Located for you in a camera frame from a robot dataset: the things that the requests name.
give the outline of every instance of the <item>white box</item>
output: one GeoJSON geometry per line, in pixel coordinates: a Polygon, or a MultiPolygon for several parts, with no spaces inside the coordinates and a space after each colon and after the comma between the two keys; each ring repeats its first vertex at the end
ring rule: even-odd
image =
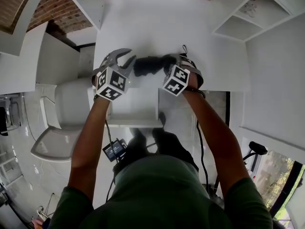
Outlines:
{"type": "Polygon", "coordinates": [[[98,72],[97,77],[96,93],[110,101],[117,99],[128,90],[129,79],[110,67],[98,72]]]}
{"type": "Polygon", "coordinates": [[[167,73],[162,88],[169,93],[178,96],[187,87],[189,77],[190,72],[188,70],[184,70],[177,65],[174,65],[167,73]]]}

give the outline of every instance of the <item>wrist strap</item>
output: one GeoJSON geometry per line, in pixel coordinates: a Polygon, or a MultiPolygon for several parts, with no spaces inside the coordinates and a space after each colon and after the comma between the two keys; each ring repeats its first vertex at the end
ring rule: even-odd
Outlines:
{"type": "Polygon", "coordinates": [[[98,94],[96,94],[95,96],[94,96],[94,99],[93,99],[93,101],[95,101],[95,99],[97,99],[98,97],[100,97],[98,94]]]}
{"type": "Polygon", "coordinates": [[[200,93],[200,94],[205,98],[204,92],[203,92],[203,91],[200,91],[200,90],[198,90],[198,89],[196,89],[196,88],[192,88],[192,87],[190,87],[190,86],[187,86],[187,87],[185,88],[185,91],[200,93]]]}

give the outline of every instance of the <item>white shelf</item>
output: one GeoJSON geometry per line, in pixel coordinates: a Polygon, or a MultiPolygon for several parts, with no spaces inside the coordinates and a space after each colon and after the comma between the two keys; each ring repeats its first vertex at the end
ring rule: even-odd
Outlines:
{"type": "Polygon", "coordinates": [[[289,14],[274,0],[255,0],[257,8],[255,9],[254,18],[237,11],[234,16],[248,21],[263,29],[284,20],[289,14]]]}
{"type": "Polygon", "coordinates": [[[261,30],[248,21],[232,16],[215,33],[244,41],[261,30]]]}
{"type": "Polygon", "coordinates": [[[236,10],[249,0],[211,0],[209,23],[215,32],[236,10]]]}

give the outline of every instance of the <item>wall shelf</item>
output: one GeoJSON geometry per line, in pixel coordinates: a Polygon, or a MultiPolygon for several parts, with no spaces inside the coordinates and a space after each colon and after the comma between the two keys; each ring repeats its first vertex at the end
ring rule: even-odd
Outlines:
{"type": "Polygon", "coordinates": [[[234,16],[263,29],[266,29],[289,16],[289,13],[274,0],[255,0],[254,3],[257,8],[255,9],[253,18],[240,10],[238,10],[234,16]]]}
{"type": "Polygon", "coordinates": [[[257,34],[261,30],[262,28],[257,25],[236,16],[232,16],[221,27],[219,27],[215,33],[243,41],[254,34],[257,34]]]}
{"type": "Polygon", "coordinates": [[[211,0],[210,26],[219,34],[246,42],[305,12],[305,0],[254,0],[252,16],[241,11],[250,0],[211,0]]]}

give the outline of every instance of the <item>tiled floor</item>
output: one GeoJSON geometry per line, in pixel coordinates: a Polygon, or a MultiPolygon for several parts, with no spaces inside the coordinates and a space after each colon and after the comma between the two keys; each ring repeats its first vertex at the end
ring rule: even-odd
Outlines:
{"type": "MultiPolygon", "coordinates": [[[[90,68],[90,59],[85,56],[87,67],[90,68]]],[[[86,72],[86,64],[83,63],[81,74],[88,74],[86,72]]],[[[0,137],[2,148],[9,150],[12,154],[12,147],[15,150],[18,158],[18,164],[24,179],[16,182],[10,188],[10,195],[14,202],[23,208],[23,214],[26,219],[35,216],[38,206],[46,207],[52,193],[55,195],[52,198],[49,212],[55,210],[58,199],[61,195],[62,189],[67,185],[70,174],[70,162],[67,163],[52,163],[41,161],[32,156],[30,150],[34,144],[34,139],[37,139],[45,130],[42,116],[40,113],[39,99],[43,95],[54,99],[54,87],[37,86],[36,91],[25,94],[25,104],[29,124],[26,119],[25,109],[22,99],[23,120],[22,126],[12,131],[9,137],[0,137]]],[[[225,93],[224,92],[209,92],[206,95],[207,101],[216,110],[219,116],[225,119],[225,93]]],[[[47,107],[47,112],[50,111],[52,115],[52,106],[47,107]]],[[[192,154],[195,163],[200,168],[200,180],[205,183],[205,176],[201,165],[201,149],[197,130],[195,129],[195,118],[191,108],[189,107],[183,96],[174,97],[173,95],[160,90],[159,92],[159,110],[166,115],[165,130],[176,134],[181,144],[192,154]]],[[[57,125],[56,118],[49,118],[52,125],[57,125]]],[[[131,139],[131,134],[127,128],[111,128],[112,138],[124,138],[126,141],[131,139]]],[[[148,137],[148,144],[152,143],[151,137],[148,137]]],[[[107,132],[104,132],[103,146],[109,143],[107,132]]],[[[150,148],[150,151],[155,151],[156,147],[150,148]]],[[[214,159],[210,149],[204,141],[204,163],[209,174],[209,182],[213,183],[216,179],[216,168],[214,159]]],[[[98,164],[97,180],[95,186],[95,196],[93,206],[96,208],[105,203],[107,191],[113,178],[112,168],[115,162],[110,163],[105,154],[102,152],[98,164]]]]}

